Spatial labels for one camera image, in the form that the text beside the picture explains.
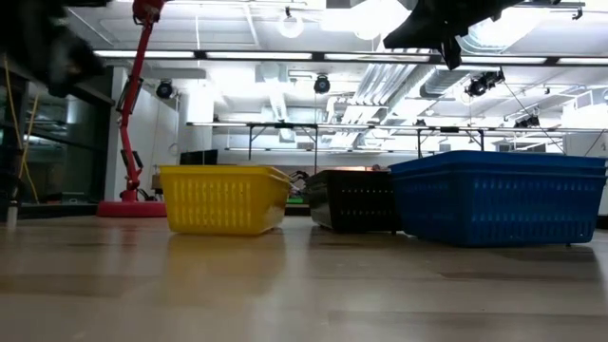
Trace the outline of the long ceiling light strip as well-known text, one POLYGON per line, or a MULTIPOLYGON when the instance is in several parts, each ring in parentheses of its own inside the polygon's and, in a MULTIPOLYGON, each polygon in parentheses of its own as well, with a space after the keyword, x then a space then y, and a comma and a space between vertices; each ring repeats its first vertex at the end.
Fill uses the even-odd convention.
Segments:
POLYGON ((608 56, 559 58, 558 65, 608 67, 608 56))
POLYGON ((208 51, 210 60, 311 60, 313 55, 307 52, 271 52, 271 51, 208 51))
MULTIPOLYGON (((95 50, 99 57, 107 59, 134 59, 138 55, 137 50, 95 50)), ((148 50, 143 56, 150 59, 194 59, 195 52, 189 50, 148 50)))
POLYGON ((326 53, 329 61, 363 63, 426 63, 429 57, 421 54, 379 54, 379 53, 326 53))
POLYGON ((541 65, 546 62, 544 57, 514 57, 514 56, 463 56, 465 64, 492 65, 541 65))

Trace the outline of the black monitor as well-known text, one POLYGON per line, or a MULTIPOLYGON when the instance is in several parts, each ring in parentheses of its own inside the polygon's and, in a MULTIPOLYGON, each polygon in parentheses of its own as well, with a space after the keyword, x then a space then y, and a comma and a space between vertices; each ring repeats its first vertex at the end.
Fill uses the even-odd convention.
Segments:
POLYGON ((180 165, 217 165, 217 149, 183 152, 180 154, 180 165))

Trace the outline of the black-legged table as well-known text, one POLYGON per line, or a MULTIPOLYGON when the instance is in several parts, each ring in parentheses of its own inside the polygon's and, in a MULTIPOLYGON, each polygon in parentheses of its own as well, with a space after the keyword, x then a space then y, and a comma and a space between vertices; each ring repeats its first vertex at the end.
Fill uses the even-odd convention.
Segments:
POLYGON ((419 159, 423 157, 422 146, 427 137, 435 133, 456 136, 461 133, 467 135, 474 143, 478 144, 481 151, 485 151, 485 131, 472 126, 424 126, 415 129, 416 150, 419 159))
POLYGON ((314 131, 314 136, 310 135, 309 138, 313 141, 313 145, 314 145, 314 157, 313 157, 313 168, 314 168, 314 172, 317 173, 317 168, 318 168, 318 139, 319 139, 319 125, 317 123, 286 123, 286 122, 276 122, 276 123, 247 123, 246 126, 249 129, 249 136, 248 136, 248 161, 250 162, 252 160, 252 154, 253 154, 253 141, 256 139, 256 137, 254 136, 254 129, 256 127, 262 127, 263 129, 266 129, 268 127, 271 128, 275 128, 275 129, 295 129, 295 128, 300 128, 301 130, 303 130, 306 134, 309 134, 309 129, 312 129, 314 131))

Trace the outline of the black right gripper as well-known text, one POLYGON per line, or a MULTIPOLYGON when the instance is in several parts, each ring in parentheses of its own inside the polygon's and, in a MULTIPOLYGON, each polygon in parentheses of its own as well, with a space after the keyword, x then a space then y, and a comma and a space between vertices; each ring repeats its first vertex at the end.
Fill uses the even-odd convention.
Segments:
POLYGON ((523 0, 418 0, 408 18, 384 38, 386 48, 439 48, 448 70, 462 63, 456 37, 523 0))

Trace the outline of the yellow plastic basket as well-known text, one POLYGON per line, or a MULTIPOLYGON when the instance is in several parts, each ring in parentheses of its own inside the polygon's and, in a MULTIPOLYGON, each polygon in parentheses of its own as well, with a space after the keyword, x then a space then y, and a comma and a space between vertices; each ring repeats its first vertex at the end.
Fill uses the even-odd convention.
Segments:
POLYGON ((164 175, 171 231, 258 236, 284 218, 290 185, 274 176, 164 175))
POLYGON ((256 175, 275 177, 282 181, 289 181, 290 177, 271 166, 259 165, 162 165, 162 175, 256 175))

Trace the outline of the blue plastic basket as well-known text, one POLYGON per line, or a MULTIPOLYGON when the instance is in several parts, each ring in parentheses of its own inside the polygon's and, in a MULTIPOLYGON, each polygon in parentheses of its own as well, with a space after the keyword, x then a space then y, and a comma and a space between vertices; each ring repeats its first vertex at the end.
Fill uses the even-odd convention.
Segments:
POLYGON ((392 171, 405 171, 417 168, 434 167, 452 163, 520 164, 572 167, 604 167, 607 160, 599 157, 578 157, 546 153, 508 153, 458 150, 422 159, 392 164, 392 171))
POLYGON ((390 174, 406 233, 463 247, 586 243, 606 183, 594 171, 465 165, 390 174))

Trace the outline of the white round ceiling fixture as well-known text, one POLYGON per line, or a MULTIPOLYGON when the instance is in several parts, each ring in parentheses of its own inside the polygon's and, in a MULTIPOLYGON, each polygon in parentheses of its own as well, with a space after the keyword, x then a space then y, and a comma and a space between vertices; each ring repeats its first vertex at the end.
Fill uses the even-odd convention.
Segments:
POLYGON ((303 32, 304 21, 293 12, 291 7, 285 7, 284 13, 279 15, 277 29, 283 37, 294 39, 303 32))

